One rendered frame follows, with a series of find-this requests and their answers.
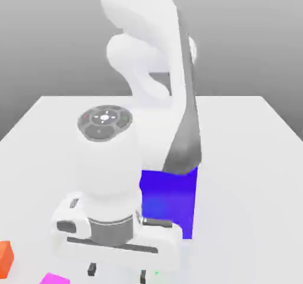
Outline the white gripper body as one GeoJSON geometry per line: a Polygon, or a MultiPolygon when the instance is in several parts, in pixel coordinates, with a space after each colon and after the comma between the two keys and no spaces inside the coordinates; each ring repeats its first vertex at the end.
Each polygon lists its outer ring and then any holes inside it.
{"type": "Polygon", "coordinates": [[[174,236],[167,228],[143,226],[129,242],[110,247],[71,235],[51,235],[54,253],[68,262],[87,262],[129,269],[174,272],[180,265],[182,235],[174,236]]]}

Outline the small magenta cube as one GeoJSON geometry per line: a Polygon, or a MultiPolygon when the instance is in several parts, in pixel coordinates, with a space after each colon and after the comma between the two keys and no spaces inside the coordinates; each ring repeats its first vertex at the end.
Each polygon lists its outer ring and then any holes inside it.
{"type": "Polygon", "coordinates": [[[39,284],[70,284],[70,280],[53,273],[46,273],[39,284]]]}

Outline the small orange cube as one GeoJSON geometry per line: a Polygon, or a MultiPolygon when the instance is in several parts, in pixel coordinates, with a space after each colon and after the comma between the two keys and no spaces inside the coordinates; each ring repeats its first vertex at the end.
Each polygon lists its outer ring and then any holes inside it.
{"type": "Polygon", "coordinates": [[[14,252],[9,240],[0,241],[0,279],[6,279],[14,261],[14,252]]]}

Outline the large blue box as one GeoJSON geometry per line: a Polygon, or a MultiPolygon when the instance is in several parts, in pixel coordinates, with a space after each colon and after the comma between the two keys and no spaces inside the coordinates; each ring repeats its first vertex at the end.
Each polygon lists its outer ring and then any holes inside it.
{"type": "Polygon", "coordinates": [[[142,213],[146,218],[170,220],[179,225],[183,239],[192,238],[198,168],[185,175],[142,171],[142,213]]]}

